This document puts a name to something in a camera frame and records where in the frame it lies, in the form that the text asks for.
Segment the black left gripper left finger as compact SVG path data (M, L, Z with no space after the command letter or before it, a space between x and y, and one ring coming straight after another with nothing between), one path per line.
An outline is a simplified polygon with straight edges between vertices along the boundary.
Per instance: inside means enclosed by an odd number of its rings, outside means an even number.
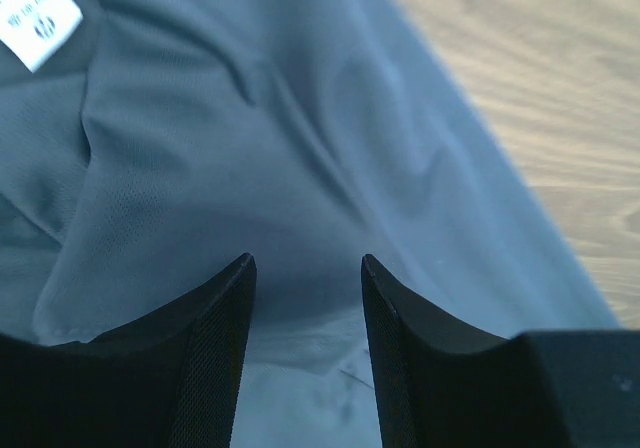
M5 447L226 447L256 289L242 255L88 343L1 339Z

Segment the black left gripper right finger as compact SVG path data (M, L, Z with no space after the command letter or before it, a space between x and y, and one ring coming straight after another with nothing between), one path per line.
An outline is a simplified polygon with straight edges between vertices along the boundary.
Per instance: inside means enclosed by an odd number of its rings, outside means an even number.
M502 338L398 281L375 257L362 298L386 447L635 447L639 335Z

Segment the grey t-shirt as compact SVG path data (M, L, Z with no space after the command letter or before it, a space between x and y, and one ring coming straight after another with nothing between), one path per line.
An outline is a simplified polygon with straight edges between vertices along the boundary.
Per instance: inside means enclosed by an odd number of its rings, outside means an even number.
M248 252L232 443L380 443L363 256L511 336L618 321L393 0L1 0L1 330L89 341Z

